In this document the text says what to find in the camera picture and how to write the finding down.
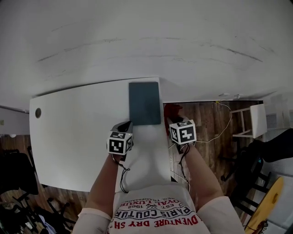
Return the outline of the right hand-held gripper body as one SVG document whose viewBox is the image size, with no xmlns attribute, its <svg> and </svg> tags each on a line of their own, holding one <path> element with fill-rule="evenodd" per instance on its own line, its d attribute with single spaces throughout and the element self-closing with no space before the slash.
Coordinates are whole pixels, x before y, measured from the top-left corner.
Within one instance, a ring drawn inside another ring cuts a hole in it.
<svg viewBox="0 0 293 234">
<path fill-rule="evenodd" d="M 178 153 L 183 153 L 181 147 L 196 142 L 195 123 L 193 120 L 172 123 L 169 125 L 171 140 L 176 144 Z"/>
</svg>

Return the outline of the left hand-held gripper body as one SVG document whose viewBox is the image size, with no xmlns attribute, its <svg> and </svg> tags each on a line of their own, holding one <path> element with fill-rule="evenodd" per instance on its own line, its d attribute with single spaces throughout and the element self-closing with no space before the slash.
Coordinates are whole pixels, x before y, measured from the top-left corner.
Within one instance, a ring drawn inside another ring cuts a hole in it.
<svg viewBox="0 0 293 234">
<path fill-rule="evenodd" d="M 109 154 L 126 155 L 133 146 L 133 134 L 110 131 L 107 138 Z"/>
</svg>

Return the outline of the red object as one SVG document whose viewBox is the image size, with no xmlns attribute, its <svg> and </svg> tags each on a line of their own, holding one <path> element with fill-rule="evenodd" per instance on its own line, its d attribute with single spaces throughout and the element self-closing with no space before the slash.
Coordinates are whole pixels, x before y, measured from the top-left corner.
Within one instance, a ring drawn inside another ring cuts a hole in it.
<svg viewBox="0 0 293 234">
<path fill-rule="evenodd" d="M 173 103 L 167 103 L 164 106 L 164 120 L 167 123 L 167 117 L 170 116 L 180 116 L 179 111 L 182 109 L 182 107 L 178 104 L 173 104 Z"/>
</svg>

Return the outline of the dark teal rectangular mat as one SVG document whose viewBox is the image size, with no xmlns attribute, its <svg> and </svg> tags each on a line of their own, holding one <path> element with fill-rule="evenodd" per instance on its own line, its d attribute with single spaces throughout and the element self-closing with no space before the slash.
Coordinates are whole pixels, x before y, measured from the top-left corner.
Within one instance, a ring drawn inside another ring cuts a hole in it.
<svg viewBox="0 0 293 234">
<path fill-rule="evenodd" d="M 129 83 L 129 116 L 134 126 L 161 124 L 158 82 Z"/>
</svg>

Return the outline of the person's left forearm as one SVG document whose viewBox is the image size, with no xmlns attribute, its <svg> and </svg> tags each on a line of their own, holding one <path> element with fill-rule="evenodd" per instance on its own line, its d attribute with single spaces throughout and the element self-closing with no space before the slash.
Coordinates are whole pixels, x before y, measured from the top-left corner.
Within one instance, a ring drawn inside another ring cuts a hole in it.
<svg viewBox="0 0 293 234">
<path fill-rule="evenodd" d="M 120 158 L 120 155 L 108 155 L 90 190 L 85 205 L 86 208 L 94 208 L 109 216 L 113 215 L 115 186 L 118 173 L 118 164 L 116 162 L 119 162 Z"/>
</svg>

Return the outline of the person's right forearm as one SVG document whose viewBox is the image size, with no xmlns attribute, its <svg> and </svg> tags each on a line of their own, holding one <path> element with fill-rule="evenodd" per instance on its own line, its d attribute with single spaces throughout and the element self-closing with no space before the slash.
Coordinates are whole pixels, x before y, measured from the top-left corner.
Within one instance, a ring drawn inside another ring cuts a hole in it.
<svg viewBox="0 0 293 234">
<path fill-rule="evenodd" d="M 193 144 L 186 144 L 181 148 L 196 191 L 198 208 L 217 197 L 222 197 L 223 192 L 215 174 L 197 148 Z"/>
</svg>

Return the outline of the white printed shirt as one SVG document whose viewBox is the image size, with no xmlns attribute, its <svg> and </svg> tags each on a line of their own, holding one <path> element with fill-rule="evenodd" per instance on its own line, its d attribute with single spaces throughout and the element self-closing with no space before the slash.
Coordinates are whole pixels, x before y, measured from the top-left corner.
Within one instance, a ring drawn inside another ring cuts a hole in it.
<svg viewBox="0 0 293 234">
<path fill-rule="evenodd" d="M 177 183 L 150 186 L 114 199 L 114 214 L 84 208 L 72 234 L 245 234 L 226 196 L 199 210 Z"/>
</svg>

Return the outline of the white stool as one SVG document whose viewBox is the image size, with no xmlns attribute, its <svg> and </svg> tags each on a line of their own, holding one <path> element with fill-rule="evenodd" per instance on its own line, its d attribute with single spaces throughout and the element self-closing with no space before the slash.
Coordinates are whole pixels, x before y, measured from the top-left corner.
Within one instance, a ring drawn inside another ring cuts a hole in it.
<svg viewBox="0 0 293 234">
<path fill-rule="evenodd" d="M 245 126 L 244 112 L 249 112 L 250 114 L 250 128 Z M 248 108 L 231 111 L 230 113 L 239 114 L 241 119 L 242 132 L 233 134 L 233 137 L 256 139 L 267 132 L 266 111 L 264 104 L 252 105 Z"/>
</svg>

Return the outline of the white vent grille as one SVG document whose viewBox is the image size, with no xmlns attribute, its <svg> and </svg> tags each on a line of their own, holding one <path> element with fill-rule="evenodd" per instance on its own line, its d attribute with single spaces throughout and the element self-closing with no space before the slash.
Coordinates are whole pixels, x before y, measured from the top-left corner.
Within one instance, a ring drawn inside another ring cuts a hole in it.
<svg viewBox="0 0 293 234">
<path fill-rule="evenodd" d="M 266 115 L 266 122 L 267 122 L 268 129 L 277 128 L 277 115 L 276 114 Z"/>
</svg>

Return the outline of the black chair caster base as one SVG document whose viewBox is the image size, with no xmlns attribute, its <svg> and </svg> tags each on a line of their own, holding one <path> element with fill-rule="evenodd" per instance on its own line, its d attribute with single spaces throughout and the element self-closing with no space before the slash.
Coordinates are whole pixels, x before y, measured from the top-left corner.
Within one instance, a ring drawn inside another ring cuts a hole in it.
<svg viewBox="0 0 293 234">
<path fill-rule="evenodd" d="M 64 205 L 61 206 L 60 210 L 57 211 L 55 207 L 53 206 L 53 201 L 54 199 L 51 197 L 47 199 L 47 203 L 52 209 L 53 213 L 57 216 L 58 220 L 62 222 L 62 224 L 66 228 L 68 228 L 69 230 L 72 230 L 73 229 L 72 225 L 75 224 L 76 221 L 70 220 L 64 216 L 66 209 L 70 206 L 70 203 L 69 202 L 65 203 Z"/>
</svg>

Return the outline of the black office chair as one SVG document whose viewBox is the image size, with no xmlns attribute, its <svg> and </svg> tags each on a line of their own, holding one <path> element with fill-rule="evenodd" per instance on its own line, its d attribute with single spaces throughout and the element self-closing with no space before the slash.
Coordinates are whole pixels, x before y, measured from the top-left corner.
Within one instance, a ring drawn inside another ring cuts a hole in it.
<svg viewBox="0 0 293 234">
<path fill-rule="evenodd" d="M 12 190 L 38 194 L 35 170 L 26 154 L 12 152 L 0 156 L 0 195 Z"/>
<path fill-rule="evenodd" d="M 252 216 L 253 211 L 244 206 L 241 202 L 258 207 L 259 204 L 248 199 L 246 196 L 254 188 L 263 193 L 268 192 L 270 175 L 261 173 L 264 162 L 272 163 L 278 160 L 293 158 L 293 129 L 287 129 L 274 139 L 262 142 L 255 139 L 247 147 L 240 147 L 240 140 L 236 139 L 237 152 L 235 158 L 227 158 L 219 155 L 219 159 L 234 162 L 233 167 L 227 176 L 221 176 L 221 181 L 227 181 L 234 175 L 236 187 L 229 196 L 234 207 Z"/>
</svg>

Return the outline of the pale blue cloth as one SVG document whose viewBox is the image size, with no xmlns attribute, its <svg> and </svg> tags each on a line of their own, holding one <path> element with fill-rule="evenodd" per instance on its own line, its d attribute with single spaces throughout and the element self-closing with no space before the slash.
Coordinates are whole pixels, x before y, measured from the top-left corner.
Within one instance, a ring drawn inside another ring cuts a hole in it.
<svg viewBox="0 0 293 234">
<path fill-rule="evenodd" d="M 42 215 L 38 215 L 40 220 L 41 220 L 41 223 L 43 224 L 43 226 L 46 228 L 48 234 L 57 234 L 56 230 L 54 229 L 53 226 L 51 226 L 49 223 L 47 223 L 45 221 L 45 218 L 42 216 Z"/>
</svg>

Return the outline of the yellow round board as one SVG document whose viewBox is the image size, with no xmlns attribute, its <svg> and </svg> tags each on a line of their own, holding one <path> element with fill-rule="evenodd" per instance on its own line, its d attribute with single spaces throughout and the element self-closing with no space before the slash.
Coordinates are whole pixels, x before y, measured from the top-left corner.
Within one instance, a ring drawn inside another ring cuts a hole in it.
<svg viewBox="0 0 293 234">
<path fill-rule="evenodd" d="M 245 234 L 252 234 L 258 225 L 269 217 L 281 196 L 283 184 L 283 178 L 278 177 L 251 215 L 244 229 Z"/>
</svg>

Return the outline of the white wall outlet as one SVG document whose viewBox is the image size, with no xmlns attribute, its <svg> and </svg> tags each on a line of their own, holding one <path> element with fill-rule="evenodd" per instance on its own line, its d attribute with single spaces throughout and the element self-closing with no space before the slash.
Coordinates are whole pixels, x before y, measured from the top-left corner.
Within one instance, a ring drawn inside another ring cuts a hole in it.
<svg viewBox="0 0 293 234">
<path fill-rule="evenodd" d="M 237 100 L 242 96 L 242 94 L 230 94 L 222 93 L 219 95 L 220 100 Z"/>
</svg>

